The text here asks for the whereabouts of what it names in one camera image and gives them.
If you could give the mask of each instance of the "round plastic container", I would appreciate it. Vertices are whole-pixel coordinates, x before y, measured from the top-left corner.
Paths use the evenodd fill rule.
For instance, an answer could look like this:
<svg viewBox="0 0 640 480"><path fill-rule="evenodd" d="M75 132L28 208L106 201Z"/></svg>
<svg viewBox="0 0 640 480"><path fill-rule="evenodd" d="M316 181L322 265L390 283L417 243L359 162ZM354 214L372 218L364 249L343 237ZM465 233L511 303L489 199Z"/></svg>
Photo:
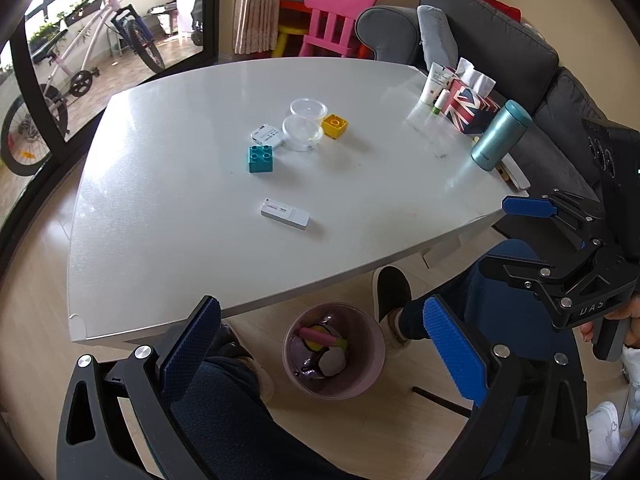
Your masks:
<svg viewBox="0 0 640 480"><path fill-rule="evenodd" d="M282 123L285 143L297 152L311 150L322 139L322 127L315 120L290 115Z"/></svg>
<svg viewBox="0 0 640 480"><path fill-rule="evenodd" d="M334 377L302 376L289 354L289 344L302 326L331 316L330 324L347 340L347 366ZM327 400L344 400L368 390L385 365L385 338L369 314L345 303L323 303L305 310L293 322L282 345L282 361L289 379L303 392Z"/></svg>
<svg viewBox="0 0 640 480"><path fill-rule="evenodd" d="M300 115L307 119L312 119L318 123L326 117L327 108L320 101L315 99L296 99L291 103L291 113L294 115Z"/></svg>

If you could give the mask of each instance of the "gray sofa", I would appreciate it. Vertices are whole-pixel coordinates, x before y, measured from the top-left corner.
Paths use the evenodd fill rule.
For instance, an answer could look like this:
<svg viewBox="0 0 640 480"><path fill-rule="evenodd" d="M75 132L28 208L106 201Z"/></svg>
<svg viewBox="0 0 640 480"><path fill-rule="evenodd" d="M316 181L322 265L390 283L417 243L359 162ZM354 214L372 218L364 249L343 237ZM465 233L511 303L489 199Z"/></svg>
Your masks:
<svg viewBox="0 0 640 480"><path fill-rule="evenodd" d="M600 195L600 173L580 122L605 119L584 87L559 66L558 53L535 32L508 18L482 0L420 0L442 9L461 57L496 81L491 97L498 104L519 102L534 123L511 150L540 195L557 187L588 198ZM375 59L424 68L415 9L376 6L356 23L360 41ZM498 230L527 241L542 258L556 258L572 245L550 221L506 217Z"/></svg>

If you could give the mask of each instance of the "water bottle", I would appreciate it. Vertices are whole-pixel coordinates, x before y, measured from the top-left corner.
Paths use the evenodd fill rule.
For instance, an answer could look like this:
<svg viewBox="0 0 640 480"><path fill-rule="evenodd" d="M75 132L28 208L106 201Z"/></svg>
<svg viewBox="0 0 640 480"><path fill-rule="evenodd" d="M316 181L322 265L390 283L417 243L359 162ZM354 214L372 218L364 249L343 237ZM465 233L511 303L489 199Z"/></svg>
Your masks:
<svg viewBox="0 0 640 480"><path fill-rule="evenodd" d="M516 101L507 101L471 149L471 157L483 170L491 171L531 123L531 116L522 106Z"/></svg>

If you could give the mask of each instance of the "pink chair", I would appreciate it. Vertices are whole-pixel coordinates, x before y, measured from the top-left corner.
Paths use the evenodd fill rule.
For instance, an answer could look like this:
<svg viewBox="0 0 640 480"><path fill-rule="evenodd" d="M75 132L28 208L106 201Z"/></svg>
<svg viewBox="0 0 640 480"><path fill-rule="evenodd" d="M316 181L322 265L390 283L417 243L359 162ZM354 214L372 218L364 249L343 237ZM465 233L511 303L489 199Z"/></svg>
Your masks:
<svg viewBox="0 0 640 480"><path fill-rule="evenodd" d="M337 52L342 57L352 56L360 46L353 37L355 20L375 3L376 0L305 0L305 6L312 9L311 24L309 33L303 38L299 56L312 56L314 46ZM324 30L321 30L322 12L328 13ZM339 37L336 31L338 17L344 19Z"/></svg>

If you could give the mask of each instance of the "building block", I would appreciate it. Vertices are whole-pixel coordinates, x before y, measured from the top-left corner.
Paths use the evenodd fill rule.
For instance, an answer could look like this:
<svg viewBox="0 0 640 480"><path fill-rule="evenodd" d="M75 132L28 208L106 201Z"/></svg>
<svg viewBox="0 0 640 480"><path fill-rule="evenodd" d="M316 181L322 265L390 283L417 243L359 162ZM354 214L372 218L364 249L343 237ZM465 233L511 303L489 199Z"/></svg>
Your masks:
<svg viewBox="0 0 640 480"><path fill-rule="evenodd" d="M342 117L338 117L335 114L331 114L324 118L321 126L325 135L328 135L332 139L337 139L347 129L347 126L349 126L349 121L346 121Z"/></svg>
<svg viewBox="0 0 640 480"><path fill-rule="evenodd" d="M251 146L249 148L249 173L268 173L273 171L271 146Z"/></svg>

